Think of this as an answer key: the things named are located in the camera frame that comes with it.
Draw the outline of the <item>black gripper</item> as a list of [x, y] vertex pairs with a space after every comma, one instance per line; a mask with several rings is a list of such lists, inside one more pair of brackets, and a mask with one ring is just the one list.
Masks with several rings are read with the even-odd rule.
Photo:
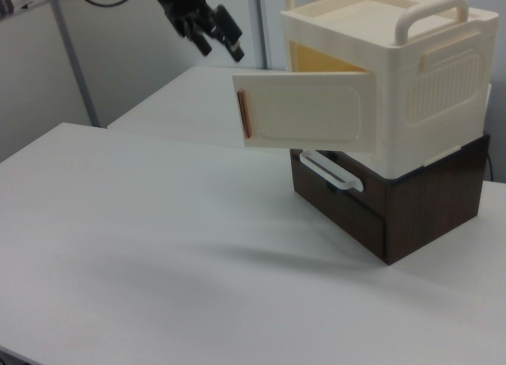
[[240, 46], [242, 31], [223, 5], [211, 7], [206, 0], [157, 0], [165, 16], [182, 37], [195, 44], [203, 56], [211, 51], [206, 36], [228, 46], [235, 62], [244, 52]]

